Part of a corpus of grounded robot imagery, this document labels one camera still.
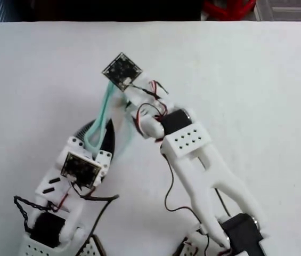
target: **white surface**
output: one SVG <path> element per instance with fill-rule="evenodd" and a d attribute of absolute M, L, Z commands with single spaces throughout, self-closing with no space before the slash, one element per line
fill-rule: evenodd
<path fill-rule="evenodd" d="M 196 110 L 278 246 L 301 255 L 301 23 L 251 22 L 0 25 L 0 255 L 21 242 L 13 196 L 33 199 L 68 136 L 97 115 L 101 71 L 121 51 Z M 195 220 L 166 212 L 169 184 L 159 145 L 137 136 L 96 193 L 120 194 L 96 230 L 108 255 L 174 251 Z M 176 182 L 169 204 L 188 203 Z M 92 222 L 102 206 L 86 209 Z"/>

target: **circuit board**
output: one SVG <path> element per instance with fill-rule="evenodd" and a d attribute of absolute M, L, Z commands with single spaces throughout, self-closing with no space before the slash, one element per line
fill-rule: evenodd
<path fill-rule="evenodd" d="M 124 92 L 142 70 L 124 53 L 120 53 L 102 73 Z"/>
<path fill-rule="evenodd" d="M 92 188 L 101 167 L 82 159 L 79 156 L 68 153 L 61 175 L 70 175 L 75 178 L 75 184 L 79 187 Z"/>

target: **mint green elastic band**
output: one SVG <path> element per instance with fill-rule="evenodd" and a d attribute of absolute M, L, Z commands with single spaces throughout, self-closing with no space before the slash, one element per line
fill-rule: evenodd
<path fill-rule="evenodd" d="M 92 124 L 90 129 L 88 129 L 88 131 L 84 135 L 85 148 L 94 155 L 98 153 L 98 151 L 102 146 L 104 133 L 105 133 L 105 126 L 107 124 L 107 106 L 111 100 L 111 96 L 113 95 L 114 90 L 115 90 L 114 84 L 112 82 L 109 82 L 108 88 L 104 94 L 102 107 L 100 109 L 98 118 L 95 120 L 95 122 Z M 90 140 L 98 129 L 100 129 L 99 138 L 96 141 L 96 144 L 92 145 L 90 143 Z"/>

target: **red object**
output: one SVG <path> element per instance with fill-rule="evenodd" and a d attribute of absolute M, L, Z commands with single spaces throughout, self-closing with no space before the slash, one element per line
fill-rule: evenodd
<path fill-rule="evenodd" d="M 249 0 L 245 5 L 242 4 L 242 0 L 227 0 L 227 7 L 224 9 L 205 0 L 203 10 L 219 20 L 241 20 L 255 5 L 256 0 Z"/>

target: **black cable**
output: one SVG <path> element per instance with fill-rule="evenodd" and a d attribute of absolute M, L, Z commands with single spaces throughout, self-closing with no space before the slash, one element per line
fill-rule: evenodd
<path fill-rule="evenodd" d="M 23 216 L 23 226 L 25 228 L 25 231 L 28 233 L 31 233 L 32 229 L 30 227 L 28 227 L 28 214 L 27 212 L 22 208 L 21 204 L 19 203 L 19 201 L 23 202 L 26 205 L 29 205 L 35 209 L 38 209 L 40 211 L 57 211 L 57 209 L 52 208 L 52 206 L 55 206 L 54 204 L 52 204 L 51 202 L 49 202 L 48 206 L 41 206 L 35 203 L 32 203 L 20 196 L 14 196 L 14 204 L 18 207 L 19 211 L 21 212 L 22 216 Z"/>
<path fill-rule="evenodd" d="M 169 94 L 169 92 L 167 92 L 167 90 L 158 82 L 158 81 L 154 81 L 158 86 L 160 86 L 162 88 L 162 90 L 164 90 L 167 94 Z"/>
<path fill-rule="evenodd" d="M 208 247 L 209 247 L 209 235 L 207 234 L 206 236 L 207 236 L 207 245 L 206 245 L 206 248 L 205 248 L 205 250 L 204 250 L 204 255 L 205 255 L 205 256 L 207 256 L 207 249 L 208 249 Z"/>
<path fill-rule="evenodd" d="M 132 87 L 133 87 L 133 88 L 136 88 L 136 89 L 139 89 L 139 90 L 145 92 L 146 94 L 149 94 L 149 95 L 153 96 L 156 100 L 161 99 L 161 97 L 158 96 L 156 93 L 153 93 L 153 92 L 151 92 L 151 91 L 148 91 L 148 90 L 146 90 L 146 89 L 144 89 L 144 88 L 138 87 L 138 86 L 136 86 L 136 85 L 132 85 Z"/>
<path fill-rule="evenodd" d="M 85 240 L 85 242 L 83 243 L 83 245 L 82 245 L 82 246 L 80 247 L 80 249 L 78 250 L 76 256 L 79 256 L 79 255 L 82 253 L 83 249 L 85 248 L 86 244 L 90 242 L 90 238 L 92 237 L 92 235 L 93 235 L 93 233 L 94 233 L 94 231 L 95 231 L 95 229 L 96 229 L 96 227 L 97 227 L 97 225 L 98 225 L 98 222 L 99 222 L 99 220 L 101 219 L 101 217 L 102 217 L 104 211 L 107 209 L 107 207 L 109 206 L 109 204 L 110 204 L 113 200 L 117 199 L 118 197 L 119 197 L 119 195 L 115 195 L 115 196 L 112 196 L 112 197 L 96 197 L 97 199 L 95 199 L 95 200 L 93 199 L 94 197 L 90 197 L 90 198 L 92 198 L 92 199 L 86 199 L 86 200 L 91 200 L 91 201 L 107 201 L 107 203 L 106 203 L 105 206 L 102 208 L 101 212 L 98 214 L 97 219 L 96 219 L 96 221 L 95 221 L 95 223 L 94 223 L 94 225 L 93 225 L 93 227 L 92 227 L 92 229 L 91 229 L 91 231 L 90 231 L 90 233 L 89 233 L 87 239 Z"/>
<path fill-rule="evenodd" d="M 199 219 L 199 217 L 198 217 L 198 216 L 195 214 L 195 212 L 194 212 L 191 208 L 189 208 L 188 206 L 181 206 L 181 207 L 178 207 L 178 208 L 176 208 L 176 209 L 169 209 L 169 208 L 168 208 L 168 206 L 167 206 L 167 198 L 168 198 L 168 195 L 169 195 L 169 193 L 170 193 L 170 191 L 172 190 L 173 185 L 174 185 L 174 173 L 173 173 L 172 166 L 170 165 L 170 162 L 169 162 L 167 156 L 163 154 L 163 157 L 164 157 L 165 160 L 167 161 L 168 166 L 169 166 L 169 169 L 170 169 L 170 173 L 172 174 L 172 183 L 170 184 L 170 187 L 169 187 L 169 189 L 168 189 L 168 192 L 167 192 L 167 194 L 166 194 L 166 196 L 165 196 L 165 208 L 166 208 L 167 211 L 169 211 L 169 212 L 176 212 L 176 211 L 181 210 L 181 209 L 187 209 L 187 210 L 191 211 L 191 213 L 194 214 L 195 218 L 197 218 L 197 220 L 198 220 L 199 223 L 201 224 L 201 220 Z"/>
<path fill-rule="evenodd" d="M 74 183 L 71 182 L 71 186 L 74 189 L 74 191 L 77 193 L 78 196 L 81 198 L 88 200 L 88 201 L 113 201 L 119 197 L 119 195 L 114 195 L 110 197 L 97 197 L 97 196 L 90 196 L 93 190 L 91 190 L 88 194 L 82 195 L 78 192 L 78 190 L 74 187 Z"/>
<path fill-rule="evenodd" d="M 228 211 L 228 209 L 227 209 L 227 207 L 226 207 L 226 205 L 225 205 L 225 203 L 224 203 L 224 200 L 223 200 L 223 198 L 221 197 L 221 195 L 220 195 L 220 193 L 219 193 L 219 190 L 218 190 L 217 188 L 214 188 L 214 189 L 215 189 L 215 191 L 216 191 L 216 193 L 217 193 L 217 195 L 218 195 L 218 197 L 219 197 L 219 199 L 220 199 L 221 204 L 222 204 L 223 207 L 224 207 L 224 210 L 225 210 L 226 214 L 230 217 L 230 216 L 231 216 L 231 215 L 230 215 L 230 212 Z"/>

